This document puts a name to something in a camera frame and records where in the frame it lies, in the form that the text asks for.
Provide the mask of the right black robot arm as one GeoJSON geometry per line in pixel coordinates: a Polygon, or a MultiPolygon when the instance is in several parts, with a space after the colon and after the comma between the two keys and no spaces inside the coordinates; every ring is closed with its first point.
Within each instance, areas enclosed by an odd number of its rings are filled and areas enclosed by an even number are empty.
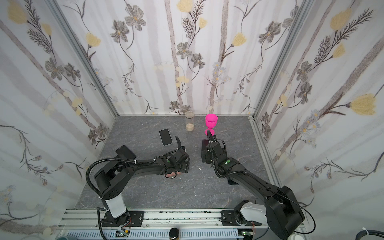
{"type": "Polygon", "coordinates": [[[227,156],[226,148],[217,141],[202,141],[202,162],[211,164],[219,178],[233,181],[262,201],[266,221],[272,232],[287,240],[305,220],[293,191],[272,185],[247,170],[238,160],[227,156]]]}

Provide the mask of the salmon pink phone case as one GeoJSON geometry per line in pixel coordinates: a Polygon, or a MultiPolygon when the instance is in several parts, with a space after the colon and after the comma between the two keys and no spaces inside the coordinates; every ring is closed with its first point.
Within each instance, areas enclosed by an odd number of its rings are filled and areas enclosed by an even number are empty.
{"type": "Polygon", "coordinates": [[[182,174],[181,172],[172,172],[170,174],[166,174],[166,178],[168,179],[174,179],[176,178],[178,175],[182,174]]]}

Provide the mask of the blue-edged black phone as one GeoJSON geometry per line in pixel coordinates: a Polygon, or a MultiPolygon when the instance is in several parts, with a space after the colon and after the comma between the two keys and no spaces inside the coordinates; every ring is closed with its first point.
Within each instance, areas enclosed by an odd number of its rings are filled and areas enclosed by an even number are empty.
{"type": "Polygon", "coordinates": [[[202,151],[207,151],[209,149],[209,141],[207,139],[202,141],[202,151]]]}

